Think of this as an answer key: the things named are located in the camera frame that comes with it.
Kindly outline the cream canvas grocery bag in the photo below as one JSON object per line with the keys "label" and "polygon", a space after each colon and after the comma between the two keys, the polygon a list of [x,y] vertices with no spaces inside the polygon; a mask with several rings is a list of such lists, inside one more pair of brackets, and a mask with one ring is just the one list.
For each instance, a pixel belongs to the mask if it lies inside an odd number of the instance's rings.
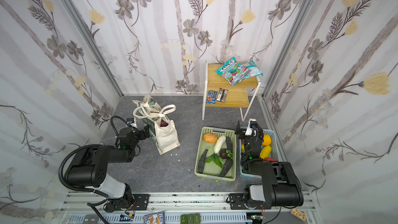
{"label": "cream canvas grocery bag", "polygon": [[[146,95],[142,101],[134,100],[133,103],[136,105],[133,116],[149,127],[150,137],[160,155],[180,146],[175,123],[168,117],[168,114],[176,110],[176,105],[161,107],[150,95]],[[162,120],[169,125],[160,127]]]}

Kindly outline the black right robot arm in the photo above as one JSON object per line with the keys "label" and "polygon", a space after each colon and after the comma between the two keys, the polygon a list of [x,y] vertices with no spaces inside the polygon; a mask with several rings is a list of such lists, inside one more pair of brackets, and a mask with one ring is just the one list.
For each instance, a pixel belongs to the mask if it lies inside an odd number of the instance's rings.
{"label": "black right robot arm", "polygon": [[231,194],[232,209],[271,209],[272,207],[294,208],[302,206],[304,196],[301,183],[291,163],[269,158],[261,152],[265,130],[256,120],[246,128],[237,123],[235,134],[244,149],[240,152],[240,169],[261,178],[260,184],[248,184],[242,194]]}

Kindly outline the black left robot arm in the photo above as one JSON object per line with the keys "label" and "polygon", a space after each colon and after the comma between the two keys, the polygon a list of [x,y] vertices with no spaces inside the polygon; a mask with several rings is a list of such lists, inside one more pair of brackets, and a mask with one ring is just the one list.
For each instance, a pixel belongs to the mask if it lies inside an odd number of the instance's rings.
{"label": "black left robot arm", "polygon": [[116,115],[111,116],[109,122],[116,135],[115,144],[91,144],[73,150],[61,162],[58,177],[69,190],[104,197],[100,203],[88,203],[94,210],[101,204],[107,212],[131,210],[137,202],[131,187],[111,177],[108,165],[132,162],[140,154],[136,151],[140,150],[139,142],[150,137],[150,127],[146,125],[139,130],[130,119]]}

